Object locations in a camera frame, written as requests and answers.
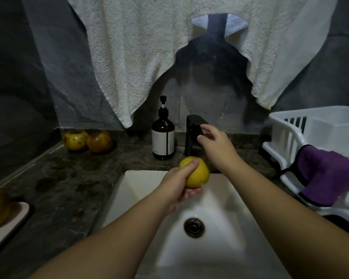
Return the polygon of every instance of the person's left hand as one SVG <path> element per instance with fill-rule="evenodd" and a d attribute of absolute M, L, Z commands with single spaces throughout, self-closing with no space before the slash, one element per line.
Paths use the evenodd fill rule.
<path fill-rule="evenodd" d="M 185 188 L 186 178 L 193 173 L 199 165 L 198 159 L 193 159 L 182 169 L 175 167 L 167 172 L 159 186 L 154 190 L 160 198 L 168 203 L 168 214 L 174 212 L 178 205 L 200 193 L 202 188 Z"/>

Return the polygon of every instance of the white sink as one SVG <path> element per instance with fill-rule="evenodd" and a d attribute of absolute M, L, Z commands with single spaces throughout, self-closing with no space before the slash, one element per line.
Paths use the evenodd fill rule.
<path fill-rule="evenodd" d="M 128 170 L 98 220 L 108 225 L 152 192 L 165 171 Z M 200 238 L 184 231 L 192 217 L 205 225 Z M 211 174 L 203 193 L 167 216 L 140 265 L 136 278 L 290 278 L 250 211 L 229 180 Z"/>

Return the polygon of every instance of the plastic dish drainer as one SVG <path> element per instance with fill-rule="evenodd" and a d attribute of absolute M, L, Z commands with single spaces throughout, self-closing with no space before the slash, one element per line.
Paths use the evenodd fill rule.
<path fill-rule="evenodd" d="M 310 144 L 319 149 L 335 151 L 349 158 L 349 107 L 331 106 L 274 112 L 272 140 L 263 143 L 281 169 L 295 160 L 298 149 Z M 303 200 L 298 193 L 303 185 L 290 172 L 281 176 L 282 182 L 312 210 L 320 215 L 338 215 L 349 222 L 349 192 L 330 208 L 318 207 Z"/>

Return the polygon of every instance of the drain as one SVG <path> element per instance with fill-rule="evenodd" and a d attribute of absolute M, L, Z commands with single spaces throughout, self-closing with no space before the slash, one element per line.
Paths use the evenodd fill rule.
<path fill-rule="evenodd" d="M 189 218 L 183 224 L 186 234 L 192 238 L 199 238 L 204 234 L 205 225 L 199 218 Z"/>

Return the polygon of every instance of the backsplash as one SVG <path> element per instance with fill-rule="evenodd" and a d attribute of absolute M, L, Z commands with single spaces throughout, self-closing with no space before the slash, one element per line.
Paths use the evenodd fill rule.
<path fill-rule="evenodd" d="M 0 0 L 0 179 L 60 140 L 21 0 Z"/>
<path fill-rule="evenodd" d="M 23 0 L 23 5 L 60 126 L 122 129 L 96 82 L 85 28 L 67 1 Z M 132 129 L 150 129 L 157 117 L 158 98 L 165 94 L 170 119 L 180 130 L 188 114 L 198 114 L 225 131 L 269 132 L 269 111 L 251 95 L 251 84 L 242 69 L 245 59 L 231 45 L 213 45 L 218 55 L 214 61 L 194 57 L 194 52 L 210 45 L 201 36 L 177 53 L 176 64 L 156 81 L 134 114 Z M 339 0 L 320 52 L 286 88 L 272 111 L 335 104 L 349 106 L 349 0 Z"/>

